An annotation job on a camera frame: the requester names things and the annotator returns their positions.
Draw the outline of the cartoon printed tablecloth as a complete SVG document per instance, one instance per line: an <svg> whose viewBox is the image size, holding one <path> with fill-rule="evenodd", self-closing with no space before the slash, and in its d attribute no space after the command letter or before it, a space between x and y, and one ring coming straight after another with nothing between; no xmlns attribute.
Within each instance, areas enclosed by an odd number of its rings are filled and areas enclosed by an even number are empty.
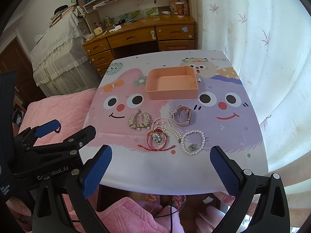
<svg viewBox="0 0 311 233"><path fill-rule="evenodd" d="M145 91L148 73L157 68L189 66L198 80L196 99L151 100ZM196 195L223 191L210 162L219 146L254 174L268 171L260 126L246 90L229 59L216 50L178 50L114 60L91 103L85 125L95 127L84 146L83 161L102 145L112 161L101 184L159 195ZM176 125L178 105L192 109L188 126ZM128 119L138 110L151 115L150 129L134 130ZM197 150L188 147L196 144Z"/></svg>

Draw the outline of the white lace covered furniture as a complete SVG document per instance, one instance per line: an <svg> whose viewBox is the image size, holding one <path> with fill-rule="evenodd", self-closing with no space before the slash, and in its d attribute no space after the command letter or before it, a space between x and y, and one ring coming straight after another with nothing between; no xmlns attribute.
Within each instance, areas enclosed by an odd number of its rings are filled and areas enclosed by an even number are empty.
<svg viewBox="0 0 311 233"><path fill-rule="evenodd" d="M32 49L33 78L45 96L98 87L100 75L83 48L87 34L85 20L70 12L47 30Z"/></svg>

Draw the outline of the red patterned cup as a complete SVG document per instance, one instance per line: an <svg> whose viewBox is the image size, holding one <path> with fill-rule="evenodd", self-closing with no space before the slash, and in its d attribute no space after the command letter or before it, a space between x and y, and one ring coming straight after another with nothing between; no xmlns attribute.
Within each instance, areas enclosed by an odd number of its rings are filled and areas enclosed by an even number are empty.
<svg viewBox="0 0 311 233"><path fill-rule="evenodd" d="M176 2L176 10L179 18L183 18L185 16L185 2Z"/></svg>

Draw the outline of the gold leaf hair comb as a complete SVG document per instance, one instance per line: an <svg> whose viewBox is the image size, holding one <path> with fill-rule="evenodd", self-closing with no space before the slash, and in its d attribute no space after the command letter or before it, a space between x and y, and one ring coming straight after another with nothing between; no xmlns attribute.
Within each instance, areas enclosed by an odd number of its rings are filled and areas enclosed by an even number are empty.
<svg viewBox="0 0 311 233"><path fill-rule="evenodd" d="M145 111L138 110L137 113L130 116L128 125L134 130L150 129L151 115Z"/></svg>

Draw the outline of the wooden desk with drawers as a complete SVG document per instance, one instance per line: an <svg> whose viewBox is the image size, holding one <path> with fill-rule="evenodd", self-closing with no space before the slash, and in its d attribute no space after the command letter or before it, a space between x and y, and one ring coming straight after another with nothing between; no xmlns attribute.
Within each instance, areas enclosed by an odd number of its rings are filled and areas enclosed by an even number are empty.
<svg viewBox="0 0 311 233"><path fill-rule="evenodd" d="M116 59L154 52L196 49L196 22L191 16L151 16L123 24L115 32L96 36L85 42L83 48L90 63L102 77L108 73L110 64Z"/></svg>

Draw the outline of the pink plastic tray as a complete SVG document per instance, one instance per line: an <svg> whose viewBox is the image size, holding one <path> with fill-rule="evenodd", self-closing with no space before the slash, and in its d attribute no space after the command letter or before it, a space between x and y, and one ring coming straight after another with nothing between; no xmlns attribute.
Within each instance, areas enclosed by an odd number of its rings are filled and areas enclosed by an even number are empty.
<svg viewBox="0 0 311 233"><path fill-rule="evenodd" d="M199 88L193 68L179 66L151 70L145 91L151 100L196 99Z"/></svg>

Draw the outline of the white floral curtain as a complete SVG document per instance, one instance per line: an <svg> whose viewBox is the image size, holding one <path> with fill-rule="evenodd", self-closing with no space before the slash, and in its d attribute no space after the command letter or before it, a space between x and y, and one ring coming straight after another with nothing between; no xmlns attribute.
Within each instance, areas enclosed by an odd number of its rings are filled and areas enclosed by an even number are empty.
<svg viewBox="0 0 311 233"><path fill-rule="evenodd" d="M190 0L198 47L222 51L286 192L310 191L310 14L300 0Z"/></svg>

